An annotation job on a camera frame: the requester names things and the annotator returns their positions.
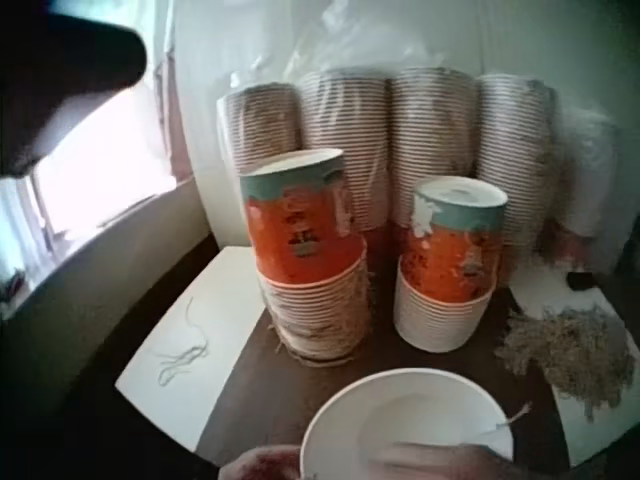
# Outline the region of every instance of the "dark brown table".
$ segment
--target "dark brown table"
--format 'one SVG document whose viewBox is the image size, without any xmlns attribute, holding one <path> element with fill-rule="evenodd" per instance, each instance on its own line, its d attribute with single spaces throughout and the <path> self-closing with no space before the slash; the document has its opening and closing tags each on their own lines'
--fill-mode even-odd
<svg viewBox="0 0 640 480">
<path fill-rule="evenodd" d="M 393 291 L 387 286 L 384 291 Z M 551 387 L 542 372 L 530 368 L 515 377 L 493 355 L 506 328 L 509 308 L 517 308 L 511 293 L 494 294 L 480 326 L 461 349 L 429 354 L 404 342 L 392 324 L 392 302 L 381 301 L 372 333 L 356 358 L 333 368 L 301 365 L 282 348 L 269 329 L 265 312 L 236 363 L 209 418 L 196 453 L 216 465 L 265 444 L 302 441 L 318 409 L 335 393 L 367 375 L 403 367 L 431 367 L 461 374 L 484 387 L 507 415 L 533 402 L 530 414 L 512 429 L 515 461 L 538 472 L 569 468 L 567 447 Z"/>
</svg>

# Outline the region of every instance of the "tangled twine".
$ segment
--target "tangled twine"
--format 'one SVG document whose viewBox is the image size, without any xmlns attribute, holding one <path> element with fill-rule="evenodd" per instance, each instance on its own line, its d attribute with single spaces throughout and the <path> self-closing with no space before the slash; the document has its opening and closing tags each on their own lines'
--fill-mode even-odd
<svg viewBox="0 0 640 480">
<path fill-rule="evenodd" d="M 516 375 L 536 362 L 551 385 L 585 403 L 593 421 L 594 409 L 617 407 L 633 380 L 634 361 L 619 322 L 599 307 L 545 311 L 542 320 L 512 313 L 511 331 L 495 353 Z"/>
</svg>

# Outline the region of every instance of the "white table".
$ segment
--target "white table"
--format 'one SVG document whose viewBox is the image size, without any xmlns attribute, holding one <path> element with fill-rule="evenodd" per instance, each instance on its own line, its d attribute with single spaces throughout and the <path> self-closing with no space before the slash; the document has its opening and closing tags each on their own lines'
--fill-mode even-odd
<svg viewBox="0 0 640 480">
<path fill-rule="evenodd" d="M 263 310 L 251 248 L 223 249 L 162 317 L 120 375 L 116 388 L 160 430 L 195 451 Z M 160 378 L 162 362 L 168 360 L 163 355 L 178 355 L 205 342 L 207 355 L 162 386 L 160 380 L 166 382 L 170 373 Z"/>
</svg>

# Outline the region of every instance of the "hand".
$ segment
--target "hand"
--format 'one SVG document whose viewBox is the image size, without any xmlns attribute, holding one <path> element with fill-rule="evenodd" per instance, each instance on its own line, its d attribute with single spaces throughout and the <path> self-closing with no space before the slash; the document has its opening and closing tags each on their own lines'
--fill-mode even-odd
<svg viewBox="0 0 640 480">
<path fill-rule="evenodd" d="M 486 447 L 394 444 L 371 460 L 376 480 L 543 480 Z"/>
<path fill-rule="evenodd" d="M 278 445 L 249 450 L 220 469 L 220 480 L 298 480 L 300 447 Z"/>
</svg>

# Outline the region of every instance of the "stack of paper cups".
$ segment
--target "stack of paper cups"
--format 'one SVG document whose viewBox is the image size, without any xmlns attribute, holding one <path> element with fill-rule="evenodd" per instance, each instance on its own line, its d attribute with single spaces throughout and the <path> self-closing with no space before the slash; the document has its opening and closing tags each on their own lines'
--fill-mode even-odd
<svg viewBox="0 0 640 480">
<path fill-rule="evenodd" d="M 240 177 L 265 300 L 283 343 L 312 361 L 349 356 L 370 320 L 366 242 L 337 149 L 269 159 Z"/>
<path fill-rule="evenodd" d="M 431 353 L 456 350 L 475 332 L 492 293 L 490 290 L 470 302 L 438 302 L 420 294 L 398 269 L 393 313 L 396 330 L 407 343 L 420 350 Z"/>
<path fill-rule="evenodd" d="M 352 266 L 322 282 L 287 285 L 260 275 L 260 283 L 278 335 L 305 360 L 347 360 L 369 330 L 364 249 Z"/>
<path fill-rule="evenodd" d="M 383 228 L 389 205 L 385 77 L 372 70 L 329 70 L 305 76 L 299 90 L 305 148 L 344 151 L 356 228 Z"/>
<path fill-rule="evenodd" d="M 469 339 L 496 285 L 506 204 L 499 188 L 471 178 L 415 187 L 395 304 L 396 327 L 409 343 L 444 352 Z"/>
<path fill-rule="evenodd" d="M 617 163 L 616 127 L 607 116 L 574 109 L 562 119 L 560 143 L 566 162 L 553 218 L 575 235 L 598 233 Z"/>
<path fill-rule="evenodd" d="M 479 79 L 477 177 L 509 195 L 504 242 L 524 255 L 533 248 L 555 191 L 552 94 L 516 75 Z"/>
<path fill-rule="evenodd" d="M 288 84 L 258 85 L 220 98 L 219 131 L 231 170 L 246 173 L 297 150 L 298 115 L 297 93 Z"/>
<path fill-rule="evenodd" d="M 409 226 L 416 182 L 470 173 L 475 111 L 475 81 L 464 73 L 415 67 L 392 80 L 392 220 L 400 228 Z"/>
</svg>

